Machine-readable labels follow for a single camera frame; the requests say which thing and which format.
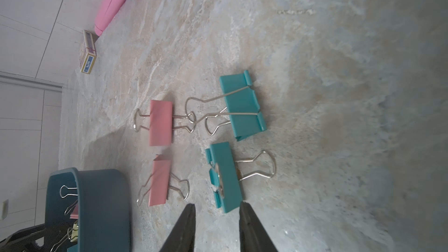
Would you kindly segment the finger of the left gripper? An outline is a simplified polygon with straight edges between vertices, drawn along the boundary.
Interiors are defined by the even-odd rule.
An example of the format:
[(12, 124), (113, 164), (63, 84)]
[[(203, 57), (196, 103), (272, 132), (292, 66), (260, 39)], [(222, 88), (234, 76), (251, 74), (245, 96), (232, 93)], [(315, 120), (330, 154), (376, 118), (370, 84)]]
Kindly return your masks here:
[(21, 229), (1, 241), (2, 252), (56, 252), (66, 240), (73, 224), (45, 224)]

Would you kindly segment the teal plastic storage box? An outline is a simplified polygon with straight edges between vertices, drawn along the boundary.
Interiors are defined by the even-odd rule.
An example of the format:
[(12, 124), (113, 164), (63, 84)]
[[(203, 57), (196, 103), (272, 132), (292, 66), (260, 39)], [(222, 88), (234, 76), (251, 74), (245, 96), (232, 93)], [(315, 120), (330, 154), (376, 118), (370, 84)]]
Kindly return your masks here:
[[(60, 197), (62, 185), (78, 188), (78, 219), (64, 215), (72, 200)], [(130, 189), (126, 177), (118, 170), (67, 168), (52, 173), (48, 180), (44, 224), (79, 225), (78, 242), (65, 242), (57, 252), (66, 252), (71, 247), (79, 252), (129, 252), (130, 217)]]

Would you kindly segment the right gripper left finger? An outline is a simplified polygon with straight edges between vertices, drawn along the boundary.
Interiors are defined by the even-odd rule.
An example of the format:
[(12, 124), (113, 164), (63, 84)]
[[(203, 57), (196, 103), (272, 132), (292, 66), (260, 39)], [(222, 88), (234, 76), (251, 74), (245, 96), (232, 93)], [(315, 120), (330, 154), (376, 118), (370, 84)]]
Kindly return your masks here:
[(187, 204), (160, 252), (193, 252), (196, 235), (196, 206)]

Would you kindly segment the teal binder clip small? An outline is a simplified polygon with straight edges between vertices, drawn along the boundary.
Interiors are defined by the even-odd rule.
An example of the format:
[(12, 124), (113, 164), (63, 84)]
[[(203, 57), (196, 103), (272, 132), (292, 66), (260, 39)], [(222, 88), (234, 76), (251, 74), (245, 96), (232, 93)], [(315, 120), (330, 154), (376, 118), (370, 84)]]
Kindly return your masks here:
[[(239, 208), (243, 201), (243, 193), (240, 182), (254, 176), (270, 179), (277, 172), (277, 165), (274, 157), (266, 150), (261, 150), (255, 157), (234, 160), (230, 143), (214, 143), (205, 150), (207, 162), (210, 165), (210, 181), (216, 190), (213, 193), (216, 207), (224, 213)], [(242, 177), (237, 174), (237, 164), (253, 163), (260, 156), (267, 155), (271, 160), (272, 170), (267, 173), (261, 170), (252, 171)]]

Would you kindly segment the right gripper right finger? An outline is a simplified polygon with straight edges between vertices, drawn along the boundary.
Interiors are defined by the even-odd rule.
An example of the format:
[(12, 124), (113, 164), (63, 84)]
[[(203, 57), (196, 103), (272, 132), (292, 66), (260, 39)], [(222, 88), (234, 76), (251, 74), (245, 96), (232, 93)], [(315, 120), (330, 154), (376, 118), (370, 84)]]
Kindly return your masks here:
[(249, 203), (240, 203), (239, 215), (241, 252), (278, 251)]

